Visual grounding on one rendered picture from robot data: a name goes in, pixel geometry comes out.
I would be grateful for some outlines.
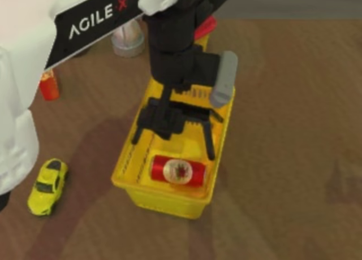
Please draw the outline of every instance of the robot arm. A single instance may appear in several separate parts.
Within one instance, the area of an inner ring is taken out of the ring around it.
[[[177,1],[0,0],[0,211],[38,156],[28,108],[43,71],[142,13],[153,15]]]

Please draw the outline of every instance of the yellow plastic basket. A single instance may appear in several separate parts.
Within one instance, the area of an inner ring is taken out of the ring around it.
[[[206,49],[208,39],[209,36],[205,36],[197,43]],[[140,110],[147,104],[149,97],[159,98],[161,92],[162,85],[151,79]],[[196,106],[212,107],[209,103],[210,92],[209,87],[194,86],[187,93],[173,93],[171,99]],[[138,144],[132,145],[131,138],[137,128],[136,118],[111,177],[113,184],[125,189],[137,206],[188,219],[200,217],[205,206],[212,199],[234,95],[228,105],[216,110],[224,118],[224,122],[221,124],[212,120],[216,154],[214,161],[208,159],[202,127],[197,124],[187,123],[184,132],[181,135],[172,135],[170,141],[162,140],[152,131],[145,129]],[[165,155],[205,164],[205,185],[201,188],[190,188],[152,180],[150,168],[155,155]]]

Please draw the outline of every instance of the yellow toy car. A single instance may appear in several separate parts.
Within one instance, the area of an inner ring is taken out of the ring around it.
[[[67,175],[68,166],[59,159],[53,158],[43,164],[28,198],[28,208],[32,214],[51,214],[62,195]]]

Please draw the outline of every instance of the red letter x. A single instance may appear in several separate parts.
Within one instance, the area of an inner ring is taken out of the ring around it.
[[[127,8],[127,0],[118,0],[118,11],[122,11],[123,8]]]

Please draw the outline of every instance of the soda can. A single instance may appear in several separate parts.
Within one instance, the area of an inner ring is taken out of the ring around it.
[[[206,178],[206,166],[200,162],[156,155],[150,174],[152,180],[201,187]]]

